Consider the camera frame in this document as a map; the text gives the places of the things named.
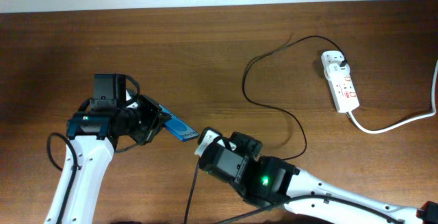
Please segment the blue Samsung Galaxy phone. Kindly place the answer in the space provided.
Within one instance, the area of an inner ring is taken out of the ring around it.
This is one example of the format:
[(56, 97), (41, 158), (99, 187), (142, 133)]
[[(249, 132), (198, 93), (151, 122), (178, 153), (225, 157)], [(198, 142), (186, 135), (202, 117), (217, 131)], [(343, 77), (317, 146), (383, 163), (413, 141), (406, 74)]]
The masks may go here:
[(174, 115), (169, 109), (163, 105), (159, 106), (165, 113), (170, 115), (170, 120), (164, 123), (164, 127), (176, 138), (182, 142), (187, 142), (199, 137), (199, 133), (196, 130)]

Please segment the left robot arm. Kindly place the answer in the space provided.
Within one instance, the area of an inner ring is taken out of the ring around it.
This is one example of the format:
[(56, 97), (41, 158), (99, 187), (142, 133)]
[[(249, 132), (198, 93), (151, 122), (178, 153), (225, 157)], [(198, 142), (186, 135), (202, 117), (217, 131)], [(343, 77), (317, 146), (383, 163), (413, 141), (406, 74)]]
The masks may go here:
[(171, 115), (155, 100), (127, 90), (137, 81), (123, 74), (96, 74), (94, 94), (68, 120), (66, 159), (45, 223), (91, 223), (104, 174), (121, 136), (150, 143)]

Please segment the white power strip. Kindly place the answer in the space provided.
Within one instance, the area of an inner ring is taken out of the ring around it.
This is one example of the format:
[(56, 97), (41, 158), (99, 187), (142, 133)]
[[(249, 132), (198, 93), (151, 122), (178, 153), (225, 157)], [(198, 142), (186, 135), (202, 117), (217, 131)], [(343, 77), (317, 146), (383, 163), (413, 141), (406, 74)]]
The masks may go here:
[[(339, 62), (345, 66), (346, 60), (340, 51), (325, 51), (321, 55), (323, 67), (330, 63)], [(349, 75), (334, 81), (328, 81), (335, 108), (339, 113), (348, 113), (359, 107), (359, 100), (352, 78)]]

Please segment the white USB charger adapter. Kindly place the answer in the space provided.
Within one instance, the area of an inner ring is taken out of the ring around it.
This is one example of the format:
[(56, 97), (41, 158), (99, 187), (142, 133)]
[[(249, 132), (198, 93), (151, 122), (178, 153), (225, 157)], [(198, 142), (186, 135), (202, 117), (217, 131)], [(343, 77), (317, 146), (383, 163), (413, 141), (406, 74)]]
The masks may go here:
[(341, 66), (339, 62), (334, 62), (324, 67), (324, 75), (328, 81), (341, 79), (350, 74), (350, 67), (348, 64)]

